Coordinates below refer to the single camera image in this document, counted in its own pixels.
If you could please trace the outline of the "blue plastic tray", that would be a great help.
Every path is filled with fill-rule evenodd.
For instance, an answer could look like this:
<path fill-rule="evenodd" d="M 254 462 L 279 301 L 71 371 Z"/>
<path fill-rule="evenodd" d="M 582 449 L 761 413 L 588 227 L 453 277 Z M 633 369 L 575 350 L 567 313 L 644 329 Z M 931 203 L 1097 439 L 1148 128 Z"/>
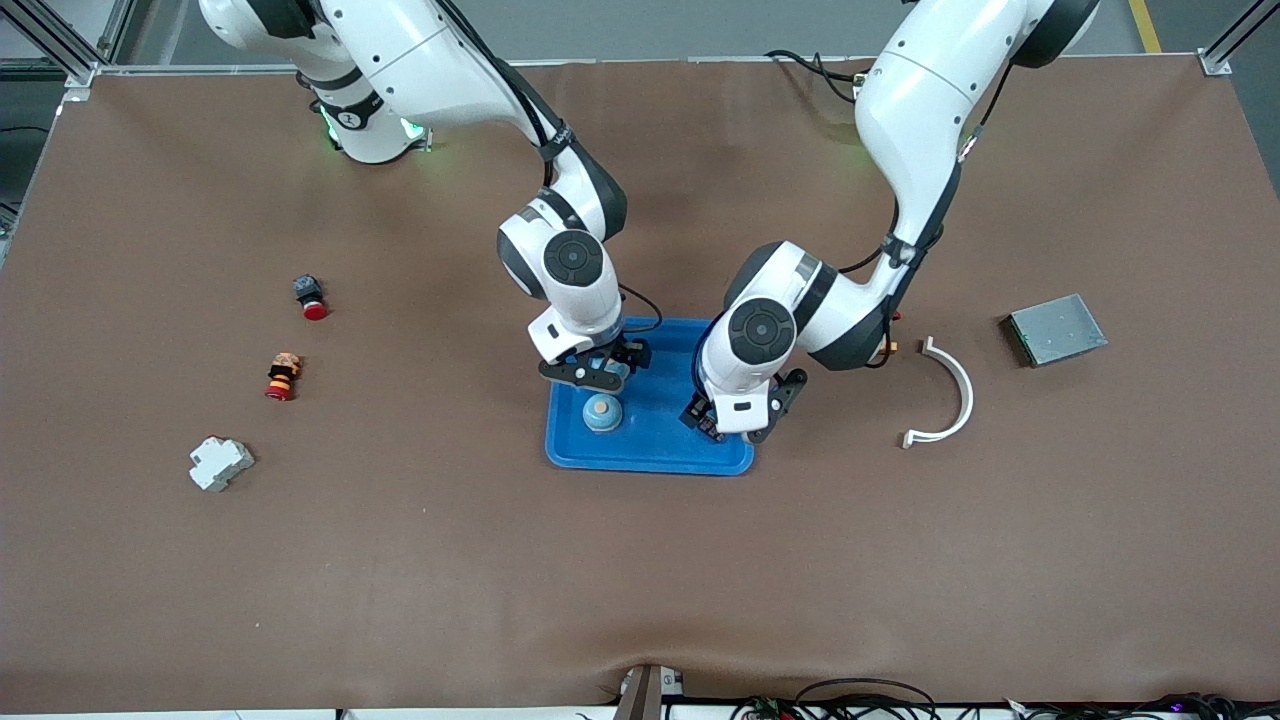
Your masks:
<path fill-rule="evenodd" d="M 680 415 L 692 397 L 690 368 L 707 319 L 667 318 L 643 334 L 652 364 L 625 382 L 621 421 L 594 432 L 582 410 L 594 395 L 554 383 L 547 413 L 545 451 L 561 468 L 593 471 L 645 471 L 737 477 L 751 468 L 755 450 L 742 437 L 712 439 L 686 427 Z"/>

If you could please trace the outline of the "brown table mat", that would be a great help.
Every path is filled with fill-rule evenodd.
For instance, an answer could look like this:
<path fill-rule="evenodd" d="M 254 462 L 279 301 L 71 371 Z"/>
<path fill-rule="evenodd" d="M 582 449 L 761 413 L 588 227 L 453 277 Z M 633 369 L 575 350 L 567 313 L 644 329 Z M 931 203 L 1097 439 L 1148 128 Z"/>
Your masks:
<path fill-rule="evenodd" d="M 589 705 L 637 664 L 1280 700 L 1280 201 L 1230 81 L 1014 73 L 899 355 L 813 366 L 736 478 L 548 462 L 495 252 L 536 181 L 504 126 L 348 161 L 291 76 L 65 105 L 0 272 L 0 714 Z M 1070 293 L 1108 345 L 1027 366 L 1002 319 Z M 975 407 L 904 450 L 957 414 L 927 336 Z M 216 493 L 210 436 L 255 457 Z"/>

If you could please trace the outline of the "red emergency stop orange body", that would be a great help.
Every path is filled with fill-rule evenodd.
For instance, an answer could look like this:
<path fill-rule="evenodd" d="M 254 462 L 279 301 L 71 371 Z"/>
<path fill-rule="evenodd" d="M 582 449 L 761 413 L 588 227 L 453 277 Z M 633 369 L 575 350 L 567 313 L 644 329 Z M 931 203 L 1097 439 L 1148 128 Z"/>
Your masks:
<path fill-rule="evenodd" d="M 301 366 L 301 357 L 296 354 L 276 354 L 268 372 L 269 382 L 264 395 L 275 401 L 291 401 L 294 397 L 294 383 L 300 375 Z"/>

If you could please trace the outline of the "grey metal box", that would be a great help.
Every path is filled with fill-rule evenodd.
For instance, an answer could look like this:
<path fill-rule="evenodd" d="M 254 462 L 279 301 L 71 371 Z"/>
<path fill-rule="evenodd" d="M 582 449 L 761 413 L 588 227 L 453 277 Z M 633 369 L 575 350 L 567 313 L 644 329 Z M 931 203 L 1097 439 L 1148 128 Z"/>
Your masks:
<path fill-rule="evenodd" d="M 1029 368 L 1062 363 L 1108 345 L 1079 293 L 1015 310 L 1002 323 Z"/>

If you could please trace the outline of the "white circuit breaker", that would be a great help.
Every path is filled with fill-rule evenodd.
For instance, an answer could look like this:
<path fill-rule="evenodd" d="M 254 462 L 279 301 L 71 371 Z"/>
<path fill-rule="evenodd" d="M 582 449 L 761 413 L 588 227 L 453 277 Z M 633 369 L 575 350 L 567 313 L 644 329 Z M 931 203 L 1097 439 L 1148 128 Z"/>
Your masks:
<path fill-rule="evenodd" d="M 237 439 L 210 436 L 189 452 L 191 480 L 206 492 L 221 492 L 230 480 L 255 465 L 248 447 Z"/>

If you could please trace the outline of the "white curved plastic bracket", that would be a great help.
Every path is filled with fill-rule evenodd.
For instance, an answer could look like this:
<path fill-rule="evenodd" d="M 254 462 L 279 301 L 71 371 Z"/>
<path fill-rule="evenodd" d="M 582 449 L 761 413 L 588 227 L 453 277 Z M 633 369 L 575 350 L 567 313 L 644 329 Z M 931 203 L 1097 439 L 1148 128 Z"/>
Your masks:
<path fill-rule="evenodd" d="M 954 378 L 957 387 L 957 414 L 950 427 L 942 430 L 918 430 L 909 428 L 902 433 L 900 447 L 906 450 L 915 445 L 932 445 L 954 437 L 972 419 L 975 407 L 974 384 L 966 368 L 948 351 L 941 348 L 934 336 L 927 336 L 922 342 L 920 354 L 938 363 Z"/>

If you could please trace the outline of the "aluminium frame post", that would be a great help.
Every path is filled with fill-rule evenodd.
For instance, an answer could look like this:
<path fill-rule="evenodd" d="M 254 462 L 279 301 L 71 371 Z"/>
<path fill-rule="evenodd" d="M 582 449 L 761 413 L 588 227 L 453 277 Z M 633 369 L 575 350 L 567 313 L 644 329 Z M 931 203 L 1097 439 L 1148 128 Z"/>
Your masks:
<path fill-rule="evenodd" d="M 1197 56 L 1206 76 L 1230 76 L 1231 55 L 1276 12 L 1280 0 L 1251 0 L 1249 5 Z"/>
<path fill-rule="evenodd" d="M 88 88 L 116 63 L 138 0 L 0 0 L 0 72 L 49 74 Z"/>

